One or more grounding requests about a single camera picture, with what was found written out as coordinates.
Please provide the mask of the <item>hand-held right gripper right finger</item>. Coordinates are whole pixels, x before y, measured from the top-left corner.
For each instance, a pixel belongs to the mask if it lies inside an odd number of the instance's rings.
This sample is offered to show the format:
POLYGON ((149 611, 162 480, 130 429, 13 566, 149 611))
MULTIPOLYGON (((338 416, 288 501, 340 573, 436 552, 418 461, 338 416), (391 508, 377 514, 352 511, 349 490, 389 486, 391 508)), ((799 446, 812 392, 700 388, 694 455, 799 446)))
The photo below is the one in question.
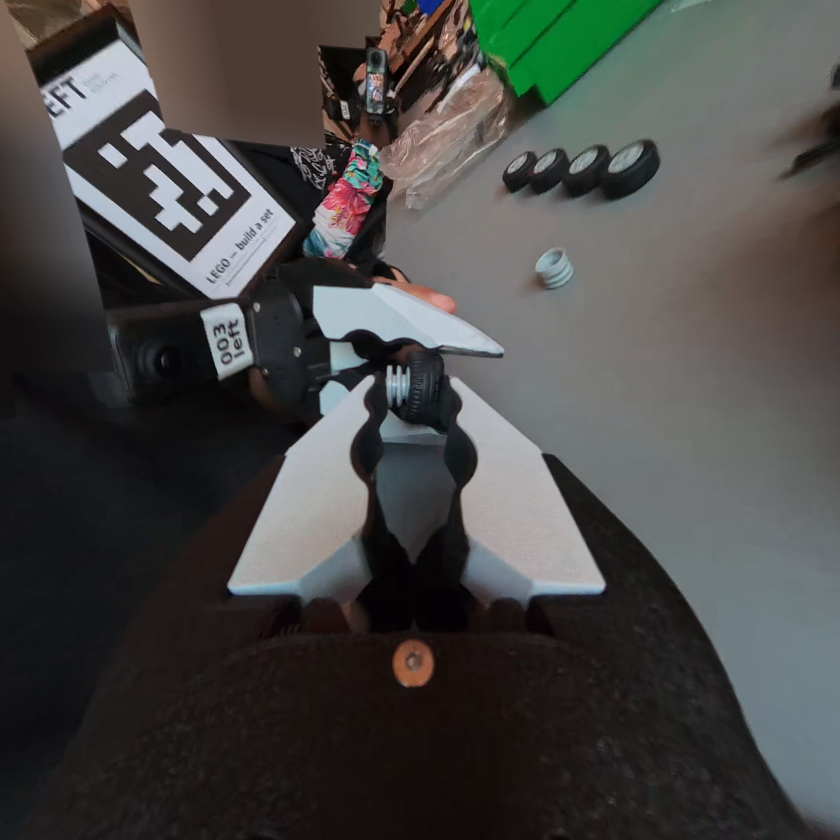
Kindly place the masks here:
POLYGON ((541 449, 460 379, 457 428, 475 471, 460 492, 469 553, 461 581, 478 601, 599 595, 605 580, 541 449))

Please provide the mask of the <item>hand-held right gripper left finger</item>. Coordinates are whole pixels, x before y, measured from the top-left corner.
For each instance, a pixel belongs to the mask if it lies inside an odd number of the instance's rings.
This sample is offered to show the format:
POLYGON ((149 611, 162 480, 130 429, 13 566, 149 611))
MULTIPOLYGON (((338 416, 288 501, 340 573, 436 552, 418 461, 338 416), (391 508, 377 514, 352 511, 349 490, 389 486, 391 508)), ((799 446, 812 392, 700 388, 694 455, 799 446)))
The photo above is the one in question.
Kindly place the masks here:
POLYGON ((376 487, 389 413, 368 375, 291 446, 227 582, 232 595, 350 601, 396 577, 396 539, 376 487))

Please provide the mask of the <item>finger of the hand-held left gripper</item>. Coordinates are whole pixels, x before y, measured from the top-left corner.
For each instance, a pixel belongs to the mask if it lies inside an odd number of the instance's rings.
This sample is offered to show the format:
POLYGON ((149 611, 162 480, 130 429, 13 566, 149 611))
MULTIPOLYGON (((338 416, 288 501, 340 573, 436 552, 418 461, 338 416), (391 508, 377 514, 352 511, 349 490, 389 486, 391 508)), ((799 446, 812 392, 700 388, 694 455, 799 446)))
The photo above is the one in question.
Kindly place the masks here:
POLYGON ((314 286, 312 315, 322 335, 333 342, 363 334, 382 344, 416 343, 448 354, 501 358, 505 353, 472 324, 388 284, 314 286))
MULTIPOLYGON (((399 346, 396 350, 384 350, 373 343, 359 343, 358 346, 365 347, 368 355, 357 353, 352 343, 330 344, 331 376, 320 391, 321 415, 330 413, 365 376, 378 372, 385 376, 387 365, 404 365, 409 351, 426 349, 415 343, 399 346)), ((406 423, 397 415, 396 408, 388 406, 380 425, 380 433, 385 444, 442 448, 446 441, 445 433, 438 433, 431 427, 406 423)))

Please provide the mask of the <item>small black toy wheel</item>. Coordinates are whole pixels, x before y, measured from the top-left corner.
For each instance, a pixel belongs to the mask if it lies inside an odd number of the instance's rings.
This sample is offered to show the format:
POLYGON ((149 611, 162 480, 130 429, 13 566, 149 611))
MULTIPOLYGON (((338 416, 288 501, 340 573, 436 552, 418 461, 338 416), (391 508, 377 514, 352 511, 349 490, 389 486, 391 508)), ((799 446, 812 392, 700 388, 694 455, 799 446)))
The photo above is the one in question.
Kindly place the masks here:
POLYGON ((440 393, 445 378, 443 357, 431 350, 411 350, 405 358, 404 372, 408 373, 408 392, 404 403, 396 409, 406 423, 427 426, 443 434, 440 421, 440 393))
POLYGON ((543 153, 533 164, 528 174, 528 186, 532 193, 543 194, 561 184, 567 175, 570 160, 562 148, 553 148, 543 153))
POLYGON ((502 173, 502 184, 509 193, 517 193, 530 183, 538 156, 532 150, 518 154, 502 173))
POLYGON ((591 193, 602 181, 612 159, 607 146, 597 143, 578 153, 569 163, 563 188, 571 197, 591 193))
POLYGON ((656 142, 636 140, 615 152, 602 175, 604 197, 615 201, 636 193, 657 174, 660 157, 656 142))

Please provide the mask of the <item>person's left hand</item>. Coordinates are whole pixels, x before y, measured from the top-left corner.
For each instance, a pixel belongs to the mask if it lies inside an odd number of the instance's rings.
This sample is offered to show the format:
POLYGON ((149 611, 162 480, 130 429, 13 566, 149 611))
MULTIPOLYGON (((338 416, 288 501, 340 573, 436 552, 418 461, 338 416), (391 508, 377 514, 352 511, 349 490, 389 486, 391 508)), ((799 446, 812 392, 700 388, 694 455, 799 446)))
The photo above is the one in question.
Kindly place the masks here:
POLYGON ((445 295, 439 291, 436 291, 430 287, 425 287, 409 282, 402 276, 396 279, 375 276, 373 277, 373 281, 391 287, 395 287, 401 291, 404 291, 406 294, 409 294, 414 298, 424 301, 428 305, 443 310, 449 314, 456 314, 457 312, 457 303, 452 297, 445 295))

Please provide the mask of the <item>black framed marker sign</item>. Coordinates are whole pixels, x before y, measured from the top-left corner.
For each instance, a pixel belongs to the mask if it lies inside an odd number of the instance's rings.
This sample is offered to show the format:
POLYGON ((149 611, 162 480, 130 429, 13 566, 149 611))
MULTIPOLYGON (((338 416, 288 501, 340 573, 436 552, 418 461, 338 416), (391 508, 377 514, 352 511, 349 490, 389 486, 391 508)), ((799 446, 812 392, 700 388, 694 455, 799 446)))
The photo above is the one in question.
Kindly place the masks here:
POLYGON ((137 35, 108 6, 26 50, 86 233, 188 297, 236 298, 305 236, 233 143, 166 124, 137 35))

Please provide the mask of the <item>clear plastic bag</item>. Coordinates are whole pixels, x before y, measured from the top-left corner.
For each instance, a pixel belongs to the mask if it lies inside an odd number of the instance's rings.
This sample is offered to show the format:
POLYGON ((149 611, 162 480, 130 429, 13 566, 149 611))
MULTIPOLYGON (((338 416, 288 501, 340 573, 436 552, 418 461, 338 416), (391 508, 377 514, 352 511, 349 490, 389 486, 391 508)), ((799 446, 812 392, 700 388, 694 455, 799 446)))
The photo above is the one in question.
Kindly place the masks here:
POLYGON ((430 113, 380 153, 392 200, 422 211, 507 138, 513 97, 491 68, 471 70, 430 113))

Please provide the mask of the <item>green plastic bin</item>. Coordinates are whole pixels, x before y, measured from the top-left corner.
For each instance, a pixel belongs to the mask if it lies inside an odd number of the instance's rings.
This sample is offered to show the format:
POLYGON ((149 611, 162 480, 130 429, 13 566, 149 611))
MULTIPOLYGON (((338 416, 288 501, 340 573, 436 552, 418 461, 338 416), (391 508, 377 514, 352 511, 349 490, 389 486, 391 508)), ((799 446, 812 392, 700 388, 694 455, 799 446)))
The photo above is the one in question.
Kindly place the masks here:
POLYGON ((661 1, 475 1, 479 47, 517 96, 550 105, 661 1))

